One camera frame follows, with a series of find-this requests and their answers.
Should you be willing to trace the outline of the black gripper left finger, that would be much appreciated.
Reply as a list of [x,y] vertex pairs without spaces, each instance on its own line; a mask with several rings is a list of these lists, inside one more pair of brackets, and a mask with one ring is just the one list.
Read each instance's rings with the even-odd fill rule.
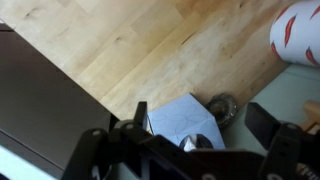
[[85,131],[61,180],[107,180],[119,164],[139,180],[214,180],[208,165],[164,137],[149,134],[147,120],[147,104],[140,102],[131,120],[113,117],[108,130]]

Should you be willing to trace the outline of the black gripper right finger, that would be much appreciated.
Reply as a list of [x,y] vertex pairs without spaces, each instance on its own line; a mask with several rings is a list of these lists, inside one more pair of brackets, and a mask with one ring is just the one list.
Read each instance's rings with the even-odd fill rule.
[[299,164],[319,175],[319,132],[310,134],[296,124],[281,122],[256,102],[247,105],[245,125],[267,150],[258,171],[262,180],[298,180]]

